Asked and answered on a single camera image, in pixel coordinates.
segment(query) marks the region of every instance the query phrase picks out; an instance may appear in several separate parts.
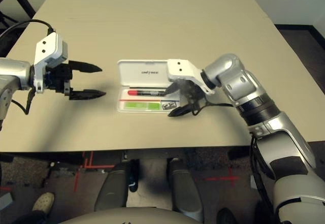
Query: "table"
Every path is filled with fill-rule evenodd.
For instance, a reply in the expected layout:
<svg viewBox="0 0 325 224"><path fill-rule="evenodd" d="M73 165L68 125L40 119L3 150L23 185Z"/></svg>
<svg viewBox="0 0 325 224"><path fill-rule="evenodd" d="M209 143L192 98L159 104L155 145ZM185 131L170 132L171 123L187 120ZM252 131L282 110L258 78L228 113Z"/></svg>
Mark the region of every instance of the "table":
<svg viewBox="0 0 325 224"><path fill-rule="evenodd" d="M199 68L237 54L307 141L325 139L325 96L254 0L46 0L34 18L49 22L69 46L69 59L104 71L74 73L74 89L103 90L91 101L38 94L25 116L11 105L0 134L2 152L83 151L248 145L233 108L197 117L117 112L120 59L188 59ZM33 63L46 27L30 24L8 57ZM26 91L14 99L25 102ZM226 102L221 90L217 100Z"/></svg>

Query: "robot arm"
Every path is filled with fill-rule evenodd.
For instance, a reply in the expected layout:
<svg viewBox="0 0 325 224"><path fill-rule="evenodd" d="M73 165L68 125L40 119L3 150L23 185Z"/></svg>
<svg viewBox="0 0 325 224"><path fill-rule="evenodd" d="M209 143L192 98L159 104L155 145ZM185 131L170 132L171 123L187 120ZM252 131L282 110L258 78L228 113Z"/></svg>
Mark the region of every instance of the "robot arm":
<svg viewBox="0 0 325 224"><path fill-rule="evenodd" d="M43 93L45 89L53 89L56 92L69 96L70 100L89 100L105 95L106 93L85 89L73 91L70 87L72 70L94 73L100 72L99 67L70 60L63 63L68 57L68 46L62 37L51 32L36 45L35 61L31 66L29 62L0 58L0 130L6 117L13 93L16 90L29 90L26 109L18 102L13 101L29 113L29 108L35 93Z"/></svg>
<svg viewBox="0 0 325 224"><path fill-rule="evenodd" d="M309 145L236 55L223 55L203 70L187 60L168 60L168 77L190 80L206 94L221 87L255 138L253 152L261 169L276 179L274 213L292 223L323 221L325 183L313 171Z"/></svg>

